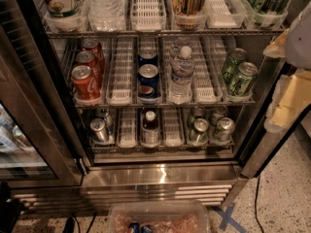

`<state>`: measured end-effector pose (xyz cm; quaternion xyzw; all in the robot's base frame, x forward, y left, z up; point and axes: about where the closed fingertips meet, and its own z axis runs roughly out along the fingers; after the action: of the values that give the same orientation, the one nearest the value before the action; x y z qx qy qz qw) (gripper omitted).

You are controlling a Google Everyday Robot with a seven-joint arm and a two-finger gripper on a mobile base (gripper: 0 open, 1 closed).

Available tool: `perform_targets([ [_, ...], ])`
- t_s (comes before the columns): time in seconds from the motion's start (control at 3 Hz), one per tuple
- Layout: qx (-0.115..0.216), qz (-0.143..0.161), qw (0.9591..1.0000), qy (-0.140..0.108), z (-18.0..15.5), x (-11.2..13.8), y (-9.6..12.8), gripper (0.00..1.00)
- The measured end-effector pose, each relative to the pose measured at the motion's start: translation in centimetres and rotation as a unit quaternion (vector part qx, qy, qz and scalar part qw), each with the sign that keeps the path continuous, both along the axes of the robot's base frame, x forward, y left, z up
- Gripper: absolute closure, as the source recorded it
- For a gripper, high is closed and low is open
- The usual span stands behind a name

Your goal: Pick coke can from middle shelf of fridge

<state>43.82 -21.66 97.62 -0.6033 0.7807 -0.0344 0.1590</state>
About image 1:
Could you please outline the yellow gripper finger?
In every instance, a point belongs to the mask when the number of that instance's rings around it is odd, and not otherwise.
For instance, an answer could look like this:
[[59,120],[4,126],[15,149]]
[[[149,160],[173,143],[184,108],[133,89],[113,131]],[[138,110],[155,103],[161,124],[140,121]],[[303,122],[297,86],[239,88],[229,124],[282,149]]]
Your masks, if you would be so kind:
[[263,54],[272,58],[284,58],[285,46],[290,29],[286,29],[274,41],[272,41],[264,50]]
[[280,133],[290,128],[302,111],[311,104],[311,71],[298,69],[293,75],[282,75],[276,83],[268,106],[264,128]]

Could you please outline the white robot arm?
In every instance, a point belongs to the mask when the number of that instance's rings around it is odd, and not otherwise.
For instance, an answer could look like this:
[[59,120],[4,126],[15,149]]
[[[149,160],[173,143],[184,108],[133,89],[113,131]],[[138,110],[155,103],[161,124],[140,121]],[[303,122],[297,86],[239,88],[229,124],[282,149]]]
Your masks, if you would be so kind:
[[263,54],[284,58],[297,68],[293,75],[281,76],[266,112],[264,128],[279,133],[288,129],[311,104],[311,2]]

